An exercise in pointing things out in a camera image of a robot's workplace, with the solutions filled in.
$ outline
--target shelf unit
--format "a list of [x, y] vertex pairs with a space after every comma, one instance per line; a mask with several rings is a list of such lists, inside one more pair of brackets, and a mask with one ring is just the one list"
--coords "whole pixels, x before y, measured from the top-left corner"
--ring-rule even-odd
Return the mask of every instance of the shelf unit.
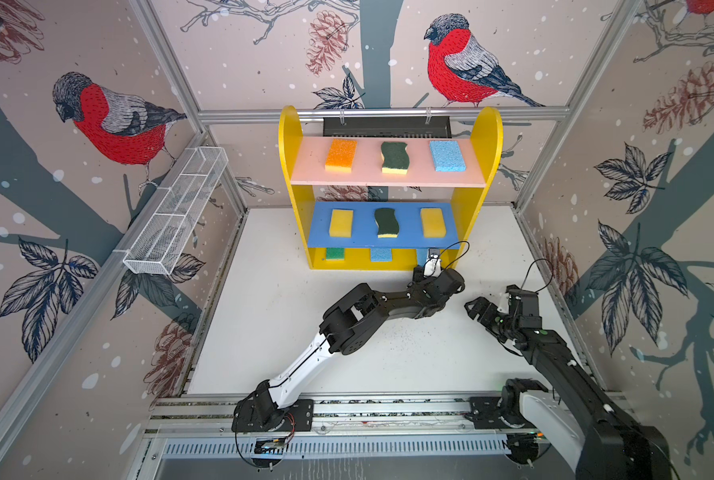
[[[376, 238], [374, 247], [392, 248], [391, 262], [371, 262], [370, 248], [362, 247], [364, 244], [344, 245], [343, 260], [325, 260], [325, 249], [331, 245], [322, 242], [322, 235], [312, 235], [312, 232], [317, 232], [318, 228], [322, 227], [321, 223], [324, 220], [321, 218], [321, 212], [329, 209], [327, 206], [317, 204], [339, 203], [342, 208], [355, 210], [355, 215], [357, 215], [356, 209], [363, 210], [365, 207], [357, 205], [360, 202], [348, 202], [349, 205], [341, 202], [316, 202], [313, 185], [453, 187], [449, 204], [421, 202], [417, 204], [423, 204], [425, 207], [436, 206], [442, 208], [444, 213], [450, 212], [455, 229], [451, 227], [450, 216], [446, 216], [445, 223], [448, 226], [448, 233], [454, 232], [455, 240], [448, 242], [448, 236], [445, 239], [425, 239], [436, 240], [431, 242], [433, 246], [445, 247], [454, 241], [467, 240], [469, 237], [482, 203], [485, 201], [487, 190], [496, 175], [501, 160], [503, 137], [501, 115], [498, 110], [483, 108], [471, 130], [471, 137], [457, 140], [467, 165], [464, 172], [434, 171], [431, 153], [429, 153], [429, 138], [398, 138], [396, 141], [404, 141], [408, 144], [411, 168], [407, 175], [383, 174], [380, 145], [381, 142], [390, 139], [355, 138], [358, 146], [352, 172], [337, 174], [325, 171], [325, 158], [333, 139], [304, 137], [298, 113], [294, 107], [285, 107], [279, 118], [279, 159], [309, 268], [313, 270], [413, 270], [419, 264], [416, 249], [428, 248], [423, 246], [423, 242], [408, 248], [401, 245], [397, 239]], [[388, 202], [376, 202], [374, 207], [391, 205]], [[451, 262], [457, 256], [458, 250], [446, 251], [442, 255], [442, 264], [455, 266]]]

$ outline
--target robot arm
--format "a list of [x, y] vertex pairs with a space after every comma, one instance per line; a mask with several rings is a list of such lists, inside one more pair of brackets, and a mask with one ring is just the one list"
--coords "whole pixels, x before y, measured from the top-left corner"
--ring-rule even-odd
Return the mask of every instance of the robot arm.
[[289, 408], [295, 406], [303, 389], [335, 355], [350, 355], [362, 348], [387, 320], [432, 316], [445, 308], [451, 295], [464, 291], [464, 279], [453, 269], [424, 277], [422, 267], [416, 267], [413, 280], [406, 290], [389, 293], [360, 283], [327, 309], [319, 333], [306, 350], [284, 372], [259, 383], [255, 391], [238, 402], [232, 431], [283, 428]]

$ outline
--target wire mesh basket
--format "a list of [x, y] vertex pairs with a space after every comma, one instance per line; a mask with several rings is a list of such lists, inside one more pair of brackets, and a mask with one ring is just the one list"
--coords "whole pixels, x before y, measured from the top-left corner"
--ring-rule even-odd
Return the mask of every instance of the wire mesh basket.
[[170, 275], [228, 164], [220, 147], [198, 147], [122, 262], [134, 274]]

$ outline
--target blue sponge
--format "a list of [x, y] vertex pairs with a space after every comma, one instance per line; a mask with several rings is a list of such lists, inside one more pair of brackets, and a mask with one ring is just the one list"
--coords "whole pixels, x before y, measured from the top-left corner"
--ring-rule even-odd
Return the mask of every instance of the blue sponge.
[[391, 248], [371, 248], [371, 262], [391, 262]]
[[439, 172], [462, 172], [466, 163], [456, 140], [432, 140], [429, 142], [435, 170]]

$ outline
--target sponge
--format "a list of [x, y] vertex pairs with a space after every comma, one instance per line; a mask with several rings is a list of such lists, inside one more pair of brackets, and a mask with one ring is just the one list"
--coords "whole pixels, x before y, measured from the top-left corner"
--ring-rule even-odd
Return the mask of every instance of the sponge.
[[333, 209], [330, 214], [330, 235], [350, 238], [352, 236], [353, 210]]
[[328, 172], [352, 172], [352, 160], [355, 158], [357, 140], [341, 140], [337, 138], [330, 144], [325, 170]]
[[371, 248], [371, 262], [391, 262], [391, 248]]
[[421, 224], [424, 226], [424, 238], [443, 238], [448, 233], [440, 208], [421, 208]]
[[375, 224], [379, 226], [379, 238], [396, 238], [400, 233], [400, 224], [395, 218], [395, 209], [377, 208], [373, 213]]
[[466, 170], [464, 157], [456, 140], [432, 140], [429, 142], [435, 170], [439, 172], [462, 172]]
[[384, 164], [381, 171], [385, 174], [407, 174], [410, 167], [410, 158], [405, 148], [404, 141], [385, 141], [381, 144], [381, 158]]
[[344, 249], [343, 248], [326, 248], [325, 249], [325, 260], [343, 260], [344, 259]]

